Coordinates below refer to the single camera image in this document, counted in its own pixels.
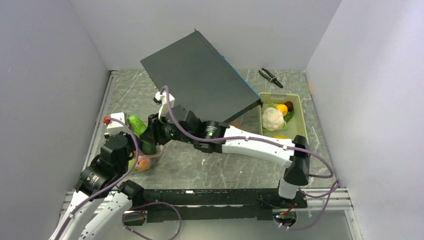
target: white wall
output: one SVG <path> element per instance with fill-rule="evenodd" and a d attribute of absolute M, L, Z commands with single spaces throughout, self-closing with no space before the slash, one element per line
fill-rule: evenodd
<path fill-rule="evenodd" d="M 343 0 L 306 68 L 364 239 L 424 234 L 424 3 Z"/>
<path fill-rule="evenodd" d="M 341 0 L 71 0 L 109 70 L 199 30 L 236 68 L 305 69 Z"/>
<path fill-rule="evenodd" d="M 83 168 L 108 72 L 68 0 L 0 3 L 1 239 L 47 239 Z"/>

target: basket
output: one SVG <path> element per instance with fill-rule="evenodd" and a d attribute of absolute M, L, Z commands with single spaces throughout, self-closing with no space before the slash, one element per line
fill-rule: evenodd
<path fill-rule="evenodd" d="M 260 124 L 259 134 L 270 138 L 274 138 L 275 136 L 281 136 L 287 139 L 295 139 L 296 135 L 301 135 L 308 139 L 308 134 L 306 133 L 304 112 L 302 110 L 302 103 L 299 95 L 291 93 L 278 94 L 270 92 L 260 92 L 259 96 L 263 101 L 263 107 L 258 107 Z M 293 103 L 294 109 L 294 115 L 287 122 L 287 128 L 285 130 L 263 131 L 262 114 L 264 114 L 264 110 L 268 108 L 268 104 L 283 104 L 287 101 Z"/>

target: gray marble surface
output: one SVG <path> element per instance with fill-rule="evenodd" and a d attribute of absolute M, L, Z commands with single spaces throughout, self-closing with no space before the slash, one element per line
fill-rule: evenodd
<path fill-rule="evenodd" d="M 258 74 L 257 69 L 243 69 L 239 73 L 256 92 L 292 93 L 300 96 L 308 135 L 309 149 L 330 161 L 314 104 L 302 71 L 272 70 L 284 88 L 278 88 Z M 153 97 L 158 90 L 143 69 L 125 69 L 118 77 L 108 106 L 107 114 L 125 112 L 147 121 L 157 113 L 158 105 Z M 258 110 L 253 109 L 239 117 L 242 127 L 259 133 Z M 104 144 L 100 141 L 97 151 Z M 216 189 L 216 188 L 275 188 L 284 169 L 270 161 L 240 155 L 202 153 L 192 145 L 171 141 L 161 157 L 146 171 L 136 171 L 127 178 L 146 189 Z M 327 175 L 328 170 L 316 158 L 311 158 L 310 174 Z M 329 188 L 330 179 L 311 177 L 308 188 Z"/>

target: table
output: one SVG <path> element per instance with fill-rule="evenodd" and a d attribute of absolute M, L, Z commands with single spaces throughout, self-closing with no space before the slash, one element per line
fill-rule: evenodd
<path fill-rule="evenodd" d="M 257 69 L 238 71 L 256 92 L 292 93 L 300 96 L 308 135 L 309 149 L 330 161 L 314 104 L 304 73 L 300 70 L 272 70 L 283 84 L 281 89 L 258 74 Z M 137 115 L 147 123 L 150 114 L 157 113 L 159 106 L 153 101 L 158 90 L 143 69 L 120 70 L 113 87 L 107 114 L 124 112 Z M 243 128 L 259 133 L 258 110 L 253 109 L 238 118 Z M 105 143 L 102 139 L 97 147 Z M 328 170 L 316 158 L 311 158 L 311 174 L 327 175 Z M 284 169 L 270 161 L 240 155 L 202 153 L 192 145 L 171 141 L 154 167 L 131 173 L 127 179 L 145 189 L 236 189 L 276 188 Z M 335 178 L 311 177 L 307 188 L 329 188 Z"/>

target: purple cable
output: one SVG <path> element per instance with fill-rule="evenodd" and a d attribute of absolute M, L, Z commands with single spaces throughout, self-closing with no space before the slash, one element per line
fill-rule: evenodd
<path fill-rule="evenodd" d="M 125 125 L 125 123 L 123 123 L 122 121 L 115 119 L 115 118 L 111 118 L 111 117 L 107 117 L 106 120 L 111 120 L 114 122 L 117 122 L 119 124 L 121 124 L 122 126 L 125 127 L 125 129 L 128 131 L 129 135 L 131 135 L 132 140 L 134 141 L 134 145 L 135 145 L 135 158 L 134 159 L 138 159 L 139 158 L 139 146 L 137 144 L 137 138 L 136 135 L 133 133 L 133 131 L 127 126 Z M 70 214 L 74 215 L 76 214 L 76 212 L 82 207 L 84 206 L 84 204 L 86 204 L 88 201 L 94 199 L 95 197 L 99 196 L 100 194 L 109 191 L 111 188 L 113 188 L 115 185 L 117 185 L 120 181 L 122 181 L 124 178 L 126 178 L 128 176 L 128 174 L 131 173 L 131 171 L 136 167 L 137 161 L 134 161 L 134 163 L 132 164 L 131 168 L 124 174 L 122 175 L 120 178 L 118 178 L 118 180 L 112 182 L 111 184 L 109 184 L 108 186 L 106 186 L 105 188 L 103 188 L 102 190 L 94 193 L 93 195 L 87 197 L 84 201 L 82 201 L 80 204 L 78 204 L 74 210 L 72 210 L 70 212 Z M 65 219 L 65 222 L 63 223 L 62 227 L 60 227 L 59 231 L 57 232 L 56 237 L 54 238 L 54 240 L 59 240 L 59 238 L 61 237 L 61 235 L 63 234 L 64 230 L 66 229 L 67 225 L 69 224 L 69 222 L 71 221 L 71 217 L 67 216 Z"/>
<path fill-rule="evenodd" d="M 313 196 L 313 195 L 307 194 L 308 197 L 311 197 L 311 198 L 314 198 L 314 199 L 319 199 L 322 196 L 328 195 L 327 199 L 325 200 L 324 207 L 322 207 L 322 210 L 319 213 L 318 217 L 316 217 L 315 220 L 311 224 L 309 224 L 307 226 L 298 227 L 298 228 L 287 227 L 287 226 L 284 226 L 284 225 L 281 225 L 281 227 L 284 227 L 286 230 L 290 230 L 290 231 L 302 231 L 302 230 L 306 230 L 306 229 L 312 228 L 323 217 L 324 212 L 326 211 L 327 205 L 329 204 L 331 193 L 334 192 L 339 186 L 340 186 L 340 181 L 337 179 L 332 184 L 331 190 L 328 193 L 323 194 L 323 195 L 319 195 L 319 196 Z M 280 226 L 280 223 L 277 222 L 277 220 L 274 219 L 274 221 L 277 223 L 278 226 Z"/>
<path fill-rule="evenodd" d="M 160 93 L 162 94 L 164 91 L 166 91 L 166 101 L 169 103 L 170 102 L 170 90 L 168 88 L 167 85 L 163 86 L 162 89 L 160 90 Z M 175 124 L 175 126 L 187 137 L 195 140 L 195 141 L 199 141 L 199 142 L 203 142 L 203 143 L 213 143 L 213 142 L 220 142 L 220 141 L 226 141 L 226 140 L 244 140 L 246 137 L 244 136 L 230 136 L 230 137 L 219 137 L 219 138 L 214 138 L 214 139 L 205 139 L 205 138 L 200 138 L 194 135 L 191 135 L 189 132 L 187 132 L 181 125 L 180 123 L 178 123 L 177 118 L 175 117 L 172 109 L 171 109 L 171 105 L 168 104 L 168 112 L 169 112 L 169 116 L 171 117 L 173 123 Z M 264 139 L 264 138 L 260 138 L 260 137 L 249 137 L 249 140 L 255 140 L 255 141 L 261 141 L 264 143 L 268 143 L 268 144 L 272 144 L 275 145 L 277 147 L 282 148 L 284 145 L 283 144 L 279 144 L 273 141 L 270 141 L 268 139 Z M 300 147 L 295 147 L 295 146 L 287 146 L 287 149 L 290 150 L 294 150 L 294 151 L 300 151 L 300 152 L 304 152 L 306 154 L 310 154 L 314 157 L 316 157 L 318 160 L 320 160 L 328 169 L 328 171 L 330 172 L 329 175 L 315 175 L 315 174 L 310 174 L 309 177 L 315 177 L 315 178 L 321 178 L 321 179 L 329 179 L 332 178 L 334 176 L 334 172 L 333 169 L 331 168 L 330 164 L 320 155 L 318 155 L 317 153 L 307 150 L 307 149 L 303 149 Z"/>
<path fill-rule="evenodd" d="M 147 203 L 147 204 L 144 204 L 144 205 L 141 205 L 141 206 L 136 206 L 136 207 L 132 207 L 131 209 L 133 210 L 133 209 L 139 209 L 139 208 L 143 208 L 143 207 L 147 207 L 147 206 L 151 206 L 151 205 L 157 205 L 157 204 L 162 204 L 162 205 L 166 205 L 166 206 L 169 206 L 169 207 L 171 207 L 175 212 L 176 212 L 176 215 L 178 216 L 178 220 L 179 220 L 179 225 L 178 225 L 178 230 L 176 231 L 176 233 L 174 234 L 174 236 L 172 236 L 170 239 L 168 239 L 168 240 L 173 240 L 173 239 L 175 239 L 177 236 L 178 236 L 178 234 L 180 233 L 180 231 L 181 231 L 181 227 L 182 227 L 182 225 L 183 225 L 183 219 L 181 218 L 181 214 L 178 212 L 178 210 L 173 206 L 173 205 L 171 205 L 171 204 L 169 204 L 169 203 L 167 203 L 167 202 L 163 202 L 163 201 L 158 201 L 158 202 L 151 202 L 151 203 Z M 132 233 L 134 233 L 134 234 L 136 234 L 137 236 L 139 236 L 139 237 L 142 237 L 142 238 L 144 238 L 144 239 L 146 239 L 146 240 L 153 240 L 153 239 L 151 239 L 151 238 L 148 238 L 148 237 L 146 237 L 146 236 L 144 236 L 143 234 L 141 234 L 141 233 L 139 233 L 138 231 L 135 231 L 135 230 L 133 230 L 132 228 L 129 228 L 127 225 L 125 225 L 125 218 L 128 216 L 128 215 L 134 215 L 134 214 L 139 214 L 138 212 L 129 212 L 129 213 L 126 213 L 126 214 L 124 214 L 123 216 L 122 216 L 122 225 L 123 225 L 123 227 L 126 229 L 126 230 L 128 230 L 128 231 L 130 231 L 130 232 L 132 232 Z"/>

